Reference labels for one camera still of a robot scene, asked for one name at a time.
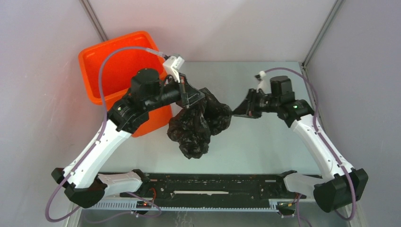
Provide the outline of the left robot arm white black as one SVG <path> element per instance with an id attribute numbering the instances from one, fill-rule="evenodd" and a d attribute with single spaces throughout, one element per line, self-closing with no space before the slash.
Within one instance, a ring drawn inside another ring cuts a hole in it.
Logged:
<path id="1" fill-rule="evenodd" d="M 94 142 L 71 166 L 52 172 L 71 202 L 90 208 L 109 195 L 133 192 L 144 197 L 148 194 L 150 180 L 141 170 L 110 175 L 99 171 L 111 154 L 149 120 L 151 111 L 172 103 L 189 108 L 204 99 L 204 93 L 191 86 L 184 74 L 179 74 L 179 78 L 180 82 L 167 83 L 150 68 L 141 69 L 132 77 L 127 93 L 107 110 Z"/>

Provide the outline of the black plastic trash bag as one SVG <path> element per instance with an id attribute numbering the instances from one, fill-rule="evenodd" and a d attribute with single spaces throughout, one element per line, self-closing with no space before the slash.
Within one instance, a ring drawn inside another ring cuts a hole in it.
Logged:
<path id="1" fill-rule="evenodd" d="M 167 136 L 179 144 L 187 159 L 199 159 L 208 153 L 211 137 L 226 130 L 232 119 L 228 105 L 218 101 L 206 87 L 200 91 L 205 98 L 189 109 L 182 109 L 168 124 Z"/>

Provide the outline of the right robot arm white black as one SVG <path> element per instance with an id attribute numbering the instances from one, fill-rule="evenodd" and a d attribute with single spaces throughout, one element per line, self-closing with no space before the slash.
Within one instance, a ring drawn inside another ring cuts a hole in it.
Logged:
<path id="1" fill-rule="evenodd" d="M 313 197 L 325 212 L 337 210 L 361 199 L 368 175 L 364 169 L 355 169 L 335 148 L 320 124 L 315 112 L 303 99 L 297 100 L 287 76 L 270 79 L 271 93 L 264 93 L 266 82 L 260 75 L 256 89 L 251 88 L 244 101 L 233 111 L 237 117 L 257 119 L 262 113 L 276 113 L 303 141 L 316 162 L 321 177 L 306 176 L 297 171 L 279 174 L 275 192 L 286 198 L 293 192 Z"/>

